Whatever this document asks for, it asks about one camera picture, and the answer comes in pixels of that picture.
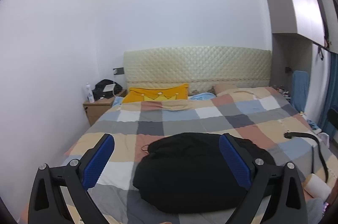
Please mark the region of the black puffer jacket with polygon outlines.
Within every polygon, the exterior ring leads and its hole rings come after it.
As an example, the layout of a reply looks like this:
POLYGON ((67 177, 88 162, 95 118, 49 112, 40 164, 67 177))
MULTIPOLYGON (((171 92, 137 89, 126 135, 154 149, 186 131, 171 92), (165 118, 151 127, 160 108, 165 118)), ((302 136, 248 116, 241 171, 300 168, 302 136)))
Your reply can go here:
POLYGON ((133 186, 164 213, 188 214, 237 207, 241 187, 220 148, 219 134, 186 132, 149 144, 136 167, 133 186))

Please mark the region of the white tissue roll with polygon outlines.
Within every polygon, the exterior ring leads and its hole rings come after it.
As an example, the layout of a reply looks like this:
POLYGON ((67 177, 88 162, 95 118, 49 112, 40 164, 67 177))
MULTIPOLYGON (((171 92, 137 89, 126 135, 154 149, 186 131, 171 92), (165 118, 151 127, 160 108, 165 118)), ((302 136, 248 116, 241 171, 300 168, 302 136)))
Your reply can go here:
POLYGON ((323 201, 327 200, 332 191, 331 188, 315 174, 310 174, 305 179, 303 188, 313 198, 320 198, 323 201))

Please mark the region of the blue jeans legs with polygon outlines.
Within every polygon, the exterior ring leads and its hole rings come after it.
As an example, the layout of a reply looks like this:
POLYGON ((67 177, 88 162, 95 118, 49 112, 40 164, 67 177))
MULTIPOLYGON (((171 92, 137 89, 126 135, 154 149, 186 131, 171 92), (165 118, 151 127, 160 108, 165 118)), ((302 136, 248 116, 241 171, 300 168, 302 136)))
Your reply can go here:
POLYGON ((324 203, 320 198, 306 201, 308 224, 318 224, 323 217, 324 203))

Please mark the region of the checkered patchwork duvet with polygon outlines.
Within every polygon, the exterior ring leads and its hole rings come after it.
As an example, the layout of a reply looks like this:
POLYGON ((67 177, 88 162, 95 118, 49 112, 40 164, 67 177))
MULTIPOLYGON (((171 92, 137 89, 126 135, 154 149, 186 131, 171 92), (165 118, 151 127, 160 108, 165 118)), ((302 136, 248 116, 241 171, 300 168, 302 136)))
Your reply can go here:
MULTIPOLYGON (((186 133, 228 133, 254 158, 284 166, 293 162, 301 186, 310 174, 330 188, 323 201, 319 223, 330 223, 335 211, 337 157, 310 129, 303 116, 271 87, 224 91, 211 100, 167 100, 121 103, 106 111, 72 146, 62 166, 81 157, 107 133, 114 138, 114 151, 96 185, 88 193, 107 223, 227 223, 237 207, 227 210, 173 214, 164 213, 143 200, 133 186, 136 167, 148 154, 149 144, 186 133)), ((272 186, 251 223, 261 223, 272 186)), ((75 221, 83 223, 66 187, 61 187, 67 208, 75 221)), ((313 199, 305 189, 306 201, 313 199)))

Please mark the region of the beige pillow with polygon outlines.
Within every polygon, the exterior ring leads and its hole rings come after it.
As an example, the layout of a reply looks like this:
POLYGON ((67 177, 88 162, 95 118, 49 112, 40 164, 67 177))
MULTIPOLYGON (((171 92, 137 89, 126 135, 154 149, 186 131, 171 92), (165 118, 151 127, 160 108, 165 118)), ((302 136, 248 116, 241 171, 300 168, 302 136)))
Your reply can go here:
POLYGON ((218 95, 218 94, 220 94, 224 91, 230 90, 230 89, 238 89, 238 87, 233 85, 233 84, 222 83, 222 84, 214 85, 213 89, 214 89, 215 94, 218 95))

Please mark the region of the light blue cloth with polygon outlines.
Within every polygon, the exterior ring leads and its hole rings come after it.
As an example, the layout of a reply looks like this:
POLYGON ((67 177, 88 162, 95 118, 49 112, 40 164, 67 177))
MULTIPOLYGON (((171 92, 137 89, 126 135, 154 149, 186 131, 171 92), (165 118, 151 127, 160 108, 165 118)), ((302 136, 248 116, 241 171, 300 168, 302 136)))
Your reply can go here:
POLYGON ((213 98, 216 98, 216 95, 214 93, 210 92, 203 92, 203 93, 198 93, 192 96, 189 96, 189 100, 197 100, 197 101, 204 101, 204 100, 211 100, 213 98))

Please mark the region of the wooden nightstand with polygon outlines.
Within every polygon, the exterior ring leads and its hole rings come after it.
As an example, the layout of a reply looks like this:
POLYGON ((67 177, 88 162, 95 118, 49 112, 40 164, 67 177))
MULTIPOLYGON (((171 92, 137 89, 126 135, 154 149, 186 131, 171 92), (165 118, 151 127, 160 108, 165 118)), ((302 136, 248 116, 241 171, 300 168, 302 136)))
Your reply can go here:
POLYGON ((94 103, 84 102, 83 109, 85 111, 86 117, 89 121, 90 126, 94 125, 96 121, 104 114, 107 110, 109 110, 116 97, 125 97, 127 95, 127 90, 124 89, 116 96, 112 96, 109 99, 103 98, 95 101, 94 103))

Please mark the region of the white spray bottle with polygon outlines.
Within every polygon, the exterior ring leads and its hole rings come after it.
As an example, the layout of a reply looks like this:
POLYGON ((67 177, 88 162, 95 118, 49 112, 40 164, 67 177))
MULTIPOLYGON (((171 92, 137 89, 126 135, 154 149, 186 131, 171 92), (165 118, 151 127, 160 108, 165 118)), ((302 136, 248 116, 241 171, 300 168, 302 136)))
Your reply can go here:
POLYGON ((90 84, 89 83, 86 83, 86 91, 87 91, 87 98, 88 98, 88 101, 90 103, 94 103, 95 102, 95 99, 94 99, 94 96, 93 96, 93 92, 91 90, 91 87, 90 87, 90 84))

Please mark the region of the yellow crown pillow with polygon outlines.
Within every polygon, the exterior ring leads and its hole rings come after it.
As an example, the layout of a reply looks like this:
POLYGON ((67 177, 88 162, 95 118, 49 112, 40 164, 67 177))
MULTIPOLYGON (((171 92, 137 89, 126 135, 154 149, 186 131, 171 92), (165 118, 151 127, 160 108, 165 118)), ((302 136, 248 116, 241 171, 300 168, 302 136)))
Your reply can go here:
POLYGON ((142 101, 167 101, 167 100, 187 100, 189 84, 170 88, 136 88, 129 89, 128 94, 122 100, 122 103, 135 103, 142 101))

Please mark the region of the cream quilted headboard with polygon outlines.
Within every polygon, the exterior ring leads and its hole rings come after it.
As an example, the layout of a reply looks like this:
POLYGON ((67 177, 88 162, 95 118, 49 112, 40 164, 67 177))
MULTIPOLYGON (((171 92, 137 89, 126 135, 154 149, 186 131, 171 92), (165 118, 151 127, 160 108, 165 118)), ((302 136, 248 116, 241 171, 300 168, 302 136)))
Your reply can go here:
POLYGON ((170 88, 187 83, 189 92, 217 84, 240 88, 270 83, 271 51, 233 46, 182 46, 125 52, 127 87, 170 88))

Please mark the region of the black bag on nightstand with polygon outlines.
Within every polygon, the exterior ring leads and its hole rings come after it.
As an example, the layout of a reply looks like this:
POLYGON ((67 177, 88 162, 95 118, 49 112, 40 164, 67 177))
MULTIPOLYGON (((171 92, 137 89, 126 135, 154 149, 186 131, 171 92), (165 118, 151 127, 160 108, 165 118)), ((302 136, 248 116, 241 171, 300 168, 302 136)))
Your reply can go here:
POLYGON ((109 79, 103 79, 95 85, 92 93, 95 100, 99 100, 100 98, 110 99, 122 90, 122 86, 118 83, 109 79))

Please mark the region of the wall power outlet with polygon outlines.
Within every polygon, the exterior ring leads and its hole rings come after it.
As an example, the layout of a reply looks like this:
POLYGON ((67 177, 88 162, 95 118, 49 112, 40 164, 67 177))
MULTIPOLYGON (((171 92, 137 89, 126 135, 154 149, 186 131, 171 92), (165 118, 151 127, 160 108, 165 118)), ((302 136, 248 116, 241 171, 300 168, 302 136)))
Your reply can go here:
POLYGON ((113 74, 114 75, 122 75, 122 74, 124 74, 124 68, 114 68, 113 69, 113 74))

